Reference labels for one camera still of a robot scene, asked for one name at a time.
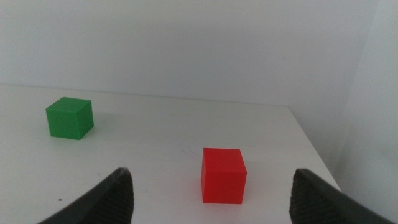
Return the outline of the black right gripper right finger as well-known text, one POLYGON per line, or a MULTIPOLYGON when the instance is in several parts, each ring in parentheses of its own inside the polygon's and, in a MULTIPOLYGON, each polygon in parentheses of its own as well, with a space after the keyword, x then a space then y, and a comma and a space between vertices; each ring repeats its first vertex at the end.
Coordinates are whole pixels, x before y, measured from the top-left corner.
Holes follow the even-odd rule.
POLYGON ((308 169, 295 171, 289 215, 293 224, 392 224, 308 169))

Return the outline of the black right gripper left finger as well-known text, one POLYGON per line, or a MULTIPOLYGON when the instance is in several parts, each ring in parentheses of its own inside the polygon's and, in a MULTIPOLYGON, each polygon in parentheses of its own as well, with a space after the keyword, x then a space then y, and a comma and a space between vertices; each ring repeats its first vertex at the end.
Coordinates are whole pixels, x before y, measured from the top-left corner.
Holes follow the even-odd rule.
POLYGON ((42 224, 131 224, 133 181, 127 168, 118 168, 80 198, 41 221, 42 224))

